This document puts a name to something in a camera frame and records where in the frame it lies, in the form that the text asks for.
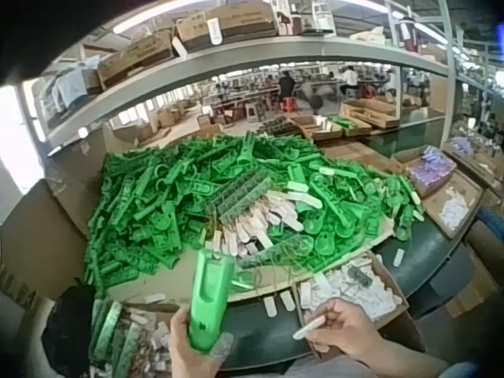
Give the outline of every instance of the brown cardboard box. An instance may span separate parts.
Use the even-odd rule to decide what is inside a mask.
[[[223,43],[271,37],[277,34],[275,17],[269,4],[244,2],[218,6],[198,12],[176,25],[180,41],[187,51],[212,46],[207,20],[219,19]]]
[[[125,51],[110,55],[98,65],[103,89],[112,87],[137,71],[173,58],[172,30],[156,31],[132,43]]]
[[[426,198],[432,193],[438,191],[442,186],[444,186],[445,183],[450,181],[451,177],[453,176],[452,172],[450,175],[445,176],[441,180],[426,187],[421,182],[415,180],[415,178],[408,173],[407,168],[415,167],[421,164],[421,156],[427,147],[428,146],[421,146],[417,148],[411,148],[409,150],[403,150],[396,154],[393,154],[391,157],[395,172],[408,176],[409,180],[417,189],[417,193],[420,198]]]
[[[380,319],[378,319],[377,321],[374,322],[376,329],[381,329],[385,325],[392,322],[396,317],[398,317],[399,315],[401,315],[402,313],[404,313],[408,310],[408,308],[409,308],[408,301],[406,299],[406,296],[402,293],[401,288],[399,287],[397,282],[394,280],[394,277],[392,277],[390,272],[388,272],[387,268],[385,268],[385,266],[376,258],[375,254],[373,252],[368,250],[358,256],[355,256],[354,258],[357,258],[359,256],[366,256],[368,258],[371,258],[371,260],[372,260],[371,266],[372,266],[372,270],[374,271],[374,273],[381,278],[381,280],[384,282],[386,288],[392,289],[392,292],[402,299],[402,304],[398,305],[394,311],[392,311],[391,313],[388,313],[387,315],[381,317]],[[337,269],[341,265],[337,265],[329,270]],[[294,289],[293,294],[294,294],[294,298],[295,298],[296,309],[298,311],[299,321],[301,322],[301,325],[304,326],[304,325],[306,325],[306,322],[304,321],[304,317],[302,315],[302,308],[300,305],[300,303],[301,303],[300,299],[299,299],[300,290],[301,290],[300,286],[301,286],[300,283],[296,283],[293,285],[293,289]],[[317,352],[315,352],[315,348],[313,347],[313,345],[311,343],[310,343],[310,348],[312,349],[312,351],[315,353],[316,356],[320,357],[320,355]],[[329,354],[331,352],[334,353],[335,351],[336,350],[332,347],[328,353]]]
[[[493,187],[495,185],[495,174],[493,172],[489,172],[480,165],[480,163],[487,164],[488,168],[495,169],[493,162],[489,161],[484,154],[476,153],[473,157],[465,156],[460,151],[454,149],[449,143],[444,144],[443,151],[454,159],[457,164],[464,165],[471,173],[482,179],[482,181],[484,181],[488,186]]]
[[[452,199],[451,195],[447,193],[447,189],[453,188],[455,191],[464,196],[465,203],[469,208],[469,211],[464,216],[464,218],[459,223],[458,227],[454,230],[448,228],[441,218],[440,214],[443,210],[446,201]],[[458,169],[455,170],[451,179],[445,183],[436,193],[426,198],[422,203],[424,205],[425,211],[432,218],[434,222],[443,230],[443,232],[449,237],[454,238],[458,230],[465,224],[471,212],[478,205],[480,197],[483,195],[483,189],[470,178],[468,178],[464,173],[460,172]]]

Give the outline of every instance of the metal shelf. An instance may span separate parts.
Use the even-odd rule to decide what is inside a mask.
[[[216,46],[146,69],[77,110],[46,136],[52,150],[88,127],[149,98],[222,73],[296,61],[374,61],[447,76],[448,68],[392,46],[344,38],[274,37]]]

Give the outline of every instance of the fluorescent light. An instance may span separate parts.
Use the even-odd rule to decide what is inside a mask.
[[[114,26],[113,32],[120,34],[125,30],[128,30],[129,28],[133,28],[134,26],[149,20],[152,17],[156,17],[160,14],[179,9],[183,6],[189,6],[190,4],[195,4],[196,2],[200,1],[201,0],[174,0],[172,2],[166,2],[165,4],[155,6],[154,8],[150,8],[144,12],[134,15],[131,18],[128,18],[127,20],[124,20],[120,24]]]
[[[443,45],[446,45],[448,43],[447,39],[444,38],[442,35],[440,35],[439,33],[436,33],[435,31],[433,31],[432,29],[426,27],[425,25],[423,24],[418,24],[417,22],[415,23],[415,28],[417,28],[418,30],[420,30],[421,32],[427,34],[427,35],[430,35],[433,39],[436,39],[438,42],[441,42]]]

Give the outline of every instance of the person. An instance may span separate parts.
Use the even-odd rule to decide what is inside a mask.
[[[385,83],[385,89],[395,97],[397,93],[397,76],[392,69],[388,70],[388,81]]]
[[[295,84],[296,82],[291,78],[291,74],[288,71],[283,71],[282,77],[278,81],[278,85],[280,85],[280,103],[284,102],[284,98],[292,97]]]
[[[343,73],[343,81],[345,82],[345,84],[339,87],[339,90],[341,91],[343,96],[347,95],[348,89],[358,89],[357,78],[357,73],[355,72],[353,65],[346,67],[346,70]]]
[[[311,314],[311,318],[322,315],[325,315],[325,324],[309,332],[306,338],[314,343],[337,347],[343,353],[328,360],[295,361],[284,376],[452,378],[470,376],[467,374],[476,368],[472,364],[457,364],[448,369],[445,361],[382,338],[362,307],[341,298],[329,299]],[[222,343],[224,338],[221,337],[217,341],[218,347],[214,347],[215,351],[200,354],[191,348],[188,341],[188,318],[189,310],[180,309],[170,324],[172,377],[213,378],[225,359],[224,355],[231,350],[229,338],[227,343]]]

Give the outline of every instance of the pile of green plastic parts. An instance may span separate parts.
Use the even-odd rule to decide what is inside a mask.
[[[103,293],[140,273],[155,274],[159,264],[172,269],[185,246],[202,248],[261,195],[287,193],[293,181],[305,184],[322,209],[297,202],[303,232],[269,227],[274,246],[261,258],[243,259],[242,267],[290,264],[315,272],[375,239],[383,215],[395,219],[396,236],[406,240],[423,213],[403,176],[329,160],[299,136],[189,138],[107,156],[101,201],[88,224],[85,280]]]

